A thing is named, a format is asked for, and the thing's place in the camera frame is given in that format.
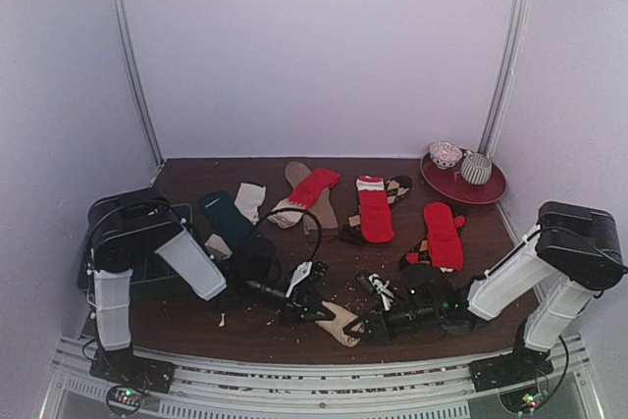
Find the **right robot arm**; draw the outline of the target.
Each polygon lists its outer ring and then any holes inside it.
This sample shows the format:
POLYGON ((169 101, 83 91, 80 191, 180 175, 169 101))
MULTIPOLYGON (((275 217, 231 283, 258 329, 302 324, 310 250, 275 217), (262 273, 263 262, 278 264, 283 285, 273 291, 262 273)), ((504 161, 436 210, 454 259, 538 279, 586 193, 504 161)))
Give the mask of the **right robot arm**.
POLYGON ((453 288, 440 269, 406 265, 405 295, 390 306, 359 316, 344 333, 387 342, 434 323, 467 334, 485 326, 512 302, 547 278, 554 283, 518 329, 517 348, 503 359, 509 380, 525 380, 590 300, 627 274, 613 216, 600 209, 556 201, 544 203, 536 225, 493 268, 453 288))

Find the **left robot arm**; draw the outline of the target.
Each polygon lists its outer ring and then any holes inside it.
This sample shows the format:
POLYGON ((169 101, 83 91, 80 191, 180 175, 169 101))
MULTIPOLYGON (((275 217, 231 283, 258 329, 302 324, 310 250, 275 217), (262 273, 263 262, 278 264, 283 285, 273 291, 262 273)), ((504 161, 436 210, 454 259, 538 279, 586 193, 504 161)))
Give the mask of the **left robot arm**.
POLYGON ((192 224, 152 188, 101 198, 89 208, 86 297, 96 327, 91 376, 135 390, 169 390, 175 365, 136 355, 131 340, 131 278, 155 260, 165 262, 205 301, 231 289, 276 303, 285 324, 336 320, 314 289, 328 265, 309 257, 283 282, 274 244, 240 213, 218 214, 226 201, 219 192, 203 200, 205 214, 233 251, 224 268, 196 240, 192 224))

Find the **beige brown striped long sock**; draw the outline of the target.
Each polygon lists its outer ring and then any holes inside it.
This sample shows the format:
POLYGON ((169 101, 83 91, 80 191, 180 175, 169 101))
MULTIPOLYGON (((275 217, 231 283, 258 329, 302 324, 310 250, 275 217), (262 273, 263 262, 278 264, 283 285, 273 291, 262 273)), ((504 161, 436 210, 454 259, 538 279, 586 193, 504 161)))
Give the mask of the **beige brown striped long sock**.
POLYGON ((340 345, 345 347, 357 346, 360 343, 360 339, 349 336, 344 332, 344 328, 355 321, 357 316, 342 306, 336 305, 330 301, 324 301, 323 306, 333 312, 335 318, 333 320, 316 321, 315 324, 327 332, 340 345))

